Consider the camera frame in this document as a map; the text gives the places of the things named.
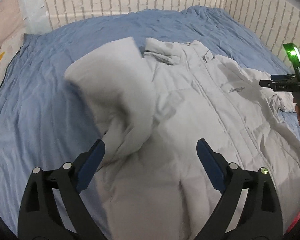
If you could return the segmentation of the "light grey puffer jacket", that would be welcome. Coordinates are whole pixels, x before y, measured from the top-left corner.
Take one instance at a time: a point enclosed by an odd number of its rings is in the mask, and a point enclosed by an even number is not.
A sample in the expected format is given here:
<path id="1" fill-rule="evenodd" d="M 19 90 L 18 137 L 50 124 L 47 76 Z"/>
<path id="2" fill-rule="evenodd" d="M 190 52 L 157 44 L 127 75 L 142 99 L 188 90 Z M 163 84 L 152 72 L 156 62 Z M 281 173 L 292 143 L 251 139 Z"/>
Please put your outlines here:
<path id="1" fill-rule="evenodd" d="M 279 117 L 290 92 L 269 74 L 199 41 L 109 42 L 65 71 L 93 114 L 106 153 L 96 174 L 113 239 L 193 239 L 217 205 L 199 139 L 241 168 L 269 170 L 287 229 L 300 212 L 300 141 Z"/>

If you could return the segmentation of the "green lit tracker block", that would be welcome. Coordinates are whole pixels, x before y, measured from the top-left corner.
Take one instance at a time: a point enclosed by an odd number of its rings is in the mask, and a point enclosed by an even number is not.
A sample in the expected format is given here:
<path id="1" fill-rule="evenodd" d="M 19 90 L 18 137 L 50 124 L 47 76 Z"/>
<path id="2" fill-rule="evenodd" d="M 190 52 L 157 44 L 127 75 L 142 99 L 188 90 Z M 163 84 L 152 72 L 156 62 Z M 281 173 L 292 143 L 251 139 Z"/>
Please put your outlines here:
<path id="1" fill-rule="evenodd" d="M 300 67 L 300 52 L 294 43 L 285 43 L 283 48 L 287 53 L 289 61 L 294 67 Z"/>

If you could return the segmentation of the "blue bed sheet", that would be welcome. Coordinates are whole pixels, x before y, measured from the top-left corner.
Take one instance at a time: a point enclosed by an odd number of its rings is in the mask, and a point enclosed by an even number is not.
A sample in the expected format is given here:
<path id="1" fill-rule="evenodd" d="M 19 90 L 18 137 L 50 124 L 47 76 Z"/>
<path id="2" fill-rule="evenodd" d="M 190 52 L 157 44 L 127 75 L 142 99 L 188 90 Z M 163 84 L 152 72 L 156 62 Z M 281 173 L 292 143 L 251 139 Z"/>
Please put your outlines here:
<path id="1" fill-rule="evenodd" d="M 12 232 L 27 179 L 36 166 L 60 167 L 102 139 L 79 89 L 65 71 L 91 51 L 131 37 L 140 53 L 146 40 L 188 44 L 199 41 L 213 55 L 241 68 L 271 74 L 288 68 L 249 29 L 218 8 L 144 10 L 89 18 L 44 35 L 26 35 L 0 87 L 0 217 Z M 97 190 L 96 174 L 83 201 L 103 233 L 112 238 Z"/>

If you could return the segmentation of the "translucent plastic bag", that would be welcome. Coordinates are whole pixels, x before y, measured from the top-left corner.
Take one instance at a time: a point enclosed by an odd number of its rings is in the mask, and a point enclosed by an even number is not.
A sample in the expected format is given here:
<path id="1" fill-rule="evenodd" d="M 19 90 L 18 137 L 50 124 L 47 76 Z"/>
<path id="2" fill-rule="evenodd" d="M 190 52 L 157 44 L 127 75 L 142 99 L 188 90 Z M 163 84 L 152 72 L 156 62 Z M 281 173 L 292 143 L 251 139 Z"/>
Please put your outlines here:
<path id="1" fill-rule="evenodd" d="M 52 31 L 45 0 L 18 0 L 26 32 L 45 34 Z"/>

